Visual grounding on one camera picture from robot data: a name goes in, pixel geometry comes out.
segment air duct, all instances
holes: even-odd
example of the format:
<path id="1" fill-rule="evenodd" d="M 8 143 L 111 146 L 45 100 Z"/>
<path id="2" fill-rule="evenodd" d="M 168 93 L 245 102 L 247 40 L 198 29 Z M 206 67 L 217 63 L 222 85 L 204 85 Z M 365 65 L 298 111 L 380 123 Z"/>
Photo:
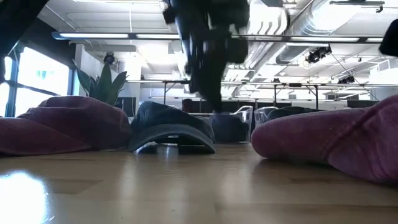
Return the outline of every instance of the air duct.
<path id="1" fill-rule="evenodd" d="M 285 31 L 285 34 L 330 35 L 347 23 L 360 9 L 358 6 L 339 6 L 330 4 L 330 2 L 331 0 L 314 0 L 290 28 Z M 288 46 L 285 43 L 275 43 L 260 61 L 257 70 L 270 61 L 287 65 L 307 50 L 307 46 Z"/>

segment ceiling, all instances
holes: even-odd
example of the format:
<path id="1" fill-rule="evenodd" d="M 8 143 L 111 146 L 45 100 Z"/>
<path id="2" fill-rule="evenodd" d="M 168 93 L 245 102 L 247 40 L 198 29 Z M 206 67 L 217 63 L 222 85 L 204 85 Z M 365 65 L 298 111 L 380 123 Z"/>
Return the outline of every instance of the ceiling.
<path id="1" fill-rule="evenodd" d="M 48 23 L 53 28 L 62 32 L 145 32 L 145 33 L 176 33 L 175 26 L 167 26 L 164 22 L 162 11 L 165 6 L 158 0 L 140 0 L 134 3 L 104 3 L 95 2 L 96 0 L 50 0 L 42 10 L 39 18 Z M 310 2 L 310 0 L 286 0 L 296 2 L 295 7 L 288 9 L 290 19 L 294 19 L 297 14 Z M 398 1 L 384 0 L 384 10 L 376 13 L 376 7 L 361 7 L 358 11 L 340 28 L 335 30 L 332 35 L 383 35 L 389 24 L 397 18 Z M 261 0 L 253 0 L 252 8 L 260 13 L 268 9 Z M 337 15 L 326 17 L 324 22 L 333 21 Z M 281 29 L 280 27 L 270 27 L 266 32 L 261 29 L 253 29 L 258 22 L 270 22 L 276 24 L 273 18 L 266 18 L 267 13 L 260 16 L 251 16 L 252 33 L 269 34 L 270 29 Z M 170 53 L 170 41 L 143 41 L 143 40 L 91 40 L 84 42 L 91 46 L 91 54 L 97 57 L 120 46 L 126 50 L 115 51 L 121 61 L 128 57 L 129 47 L 136 46 L 144 63 L 142 72 L 144 75 L 159 78 L 158 75 L 170 75 L 173 70 L 178 70 L 177 62 L 181 56 L 177 57 Z M 252 50 L 261 47 L 253 45 Z M 264 49 L 269 49 L 272 44 L 267 44 Z M 260 66 L 257 63 L 253 72 L 226 73 L 226 81 L 240 81 L 243 78 L 269 82 L 274 77 L 278 77 L 282 82 L 334 82 L 346 70 L 353 69 L 359 82 L 368 82 L 369 69 L 387 58 L 379 55 L 378 46 L 372 44 L 332 44 L 333 55 L 329 55 L 321 62 L 306 68 L 303 64 L 303 56 L 296 57 L 288 66 L 271 65 L 269 62 Z M 260 61 L 265 55 L 257 56 Z"/>

